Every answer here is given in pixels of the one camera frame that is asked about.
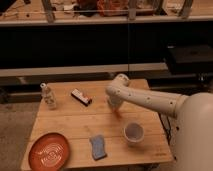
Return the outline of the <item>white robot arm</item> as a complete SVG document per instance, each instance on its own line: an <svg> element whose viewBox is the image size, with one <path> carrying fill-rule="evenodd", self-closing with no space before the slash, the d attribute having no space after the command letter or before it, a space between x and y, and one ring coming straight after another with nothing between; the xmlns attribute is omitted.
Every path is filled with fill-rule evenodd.
<svg viewBox="0 0 213 171"><path fill-rule="evenodd" d="M129 86L118 74L107 86L108 104L118 110L124 101L176 119L172 171L213 171L213 93L187 96Z"/></svg>

